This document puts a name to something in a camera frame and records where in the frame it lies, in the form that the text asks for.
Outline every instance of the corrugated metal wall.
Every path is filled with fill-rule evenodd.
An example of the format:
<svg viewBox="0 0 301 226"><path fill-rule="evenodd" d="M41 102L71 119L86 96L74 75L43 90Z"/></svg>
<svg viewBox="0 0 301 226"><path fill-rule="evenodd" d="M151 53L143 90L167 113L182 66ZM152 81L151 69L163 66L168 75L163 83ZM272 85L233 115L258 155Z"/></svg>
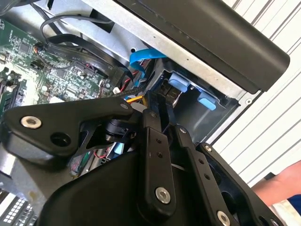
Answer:
<svg viewBox="0 0 301 226"><path fill-rule="evenodd" d="M285 74L214 144L253 186L301 160L301 2L225 0L291 57Z"/></svg>

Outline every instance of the curved black panel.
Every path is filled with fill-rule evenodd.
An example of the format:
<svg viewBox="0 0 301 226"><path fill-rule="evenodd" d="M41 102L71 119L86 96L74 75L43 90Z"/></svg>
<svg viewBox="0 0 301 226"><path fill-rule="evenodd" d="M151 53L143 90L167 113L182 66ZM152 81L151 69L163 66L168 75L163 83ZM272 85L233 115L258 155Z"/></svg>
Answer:
<svg viewBox="0 0 301 226"><path fill-rule="evenodd" d="M250 93L267 91L289 56L221 0L116 0Z"/></svg>

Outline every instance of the silver screw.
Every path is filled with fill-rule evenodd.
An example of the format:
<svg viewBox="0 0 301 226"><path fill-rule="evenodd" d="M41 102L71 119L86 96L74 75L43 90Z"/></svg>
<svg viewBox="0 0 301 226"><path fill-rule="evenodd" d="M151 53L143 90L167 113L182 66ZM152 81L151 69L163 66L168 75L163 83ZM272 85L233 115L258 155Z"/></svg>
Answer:
<svg viewBox="0 0 301 226"><path fill-rule="evenodd" d="M157 117L156 114L155 114L154 112L151 112L150 115L151 115L152 117L154 117L154 118Z"/></svg>
<svg viewBox="0 0 301 226"><path fill-rule="evenodd" d="M187 133L187 131L186 131L185 129L183 129L183 128L180 128L180 131L181 131L182 133Z"/></svg>
<svg viewBox="0 0 301 226"><path fill-rule="evenodd" d="M274 219L271 219L271 221L272 221L273 226L279 226L279 224Z"/></svg>
<svg viewBox="0 0 301 226"><path fill-rule="evenodd" d="M229 217L223 211L217 211L217 217L224 226L230 226L231 222Z"/></svg>
<svg viewBox="0 0 301 226"><path fill-rule="evenodd" d="M124 109L128 109L128 106L125 105L125 104L120 104L120 106L121 106L122 108L124 108Z"/></svg>
<svg viewBox="0 0 301 226"><path fill-rule="evenodd" d="M164 203L164 204L169 204L170 203L170 194L169 192L163 188L163 187L158 187L155 191L157 199Z"/></svg>
<svg viewBox="0 0 301 226"><path fill-rule="evenodd" d="M250 105L252 102L253 102L252 99L247 99L247 100L246 100L246 105Z"/></svg>
<svg viewBox="0 0 301 226"><path fill-rule="evenodd" d="M212 152L211 147L209 147L208 145L205 145L205 149L206 149L207 151L209 151L209 152Z"/></svg>
<svg viewBox="0 0 301 226"><path fill-rule="evenodd" d="M25 116L21 119L21 125L29 129L37 129L42 125L42 121L34 116Z"/></svg>

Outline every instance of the green circuit board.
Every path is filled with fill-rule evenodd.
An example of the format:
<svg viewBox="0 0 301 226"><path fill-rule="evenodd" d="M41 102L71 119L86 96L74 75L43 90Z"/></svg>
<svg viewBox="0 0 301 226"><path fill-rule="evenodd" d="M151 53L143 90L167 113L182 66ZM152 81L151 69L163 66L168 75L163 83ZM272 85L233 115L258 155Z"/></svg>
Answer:
<svg viewBox="0 0 301 226"><path fill-rule="evenodd" d="M22 104L35 105L60 101L73 101L107 97L112 94L113 87L109 81L90 65L81 62L71 62L41 51L40 56L55 67L68 69L51 69L41 62L33 51L40 41L25 33L12 24L0 19L0 79L11 79L10 72L20 75L18 79ZM6 89L1 89L0 113L7 95Z"/></svg>

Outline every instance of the motherboard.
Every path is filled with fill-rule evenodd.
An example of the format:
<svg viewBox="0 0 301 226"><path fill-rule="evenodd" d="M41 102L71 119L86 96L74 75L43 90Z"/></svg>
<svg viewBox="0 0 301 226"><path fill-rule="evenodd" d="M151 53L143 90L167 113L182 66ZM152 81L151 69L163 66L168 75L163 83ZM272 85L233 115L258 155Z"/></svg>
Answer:
<svg viewBox="0 0 301 226"><path fill-rule="evenodd" d="M39 42L0 19L0 116L13 106L112 95L114 87L92 65L71 62L41 51L40 57L53 67L45 65L34 52L34 46Z"/></svg>

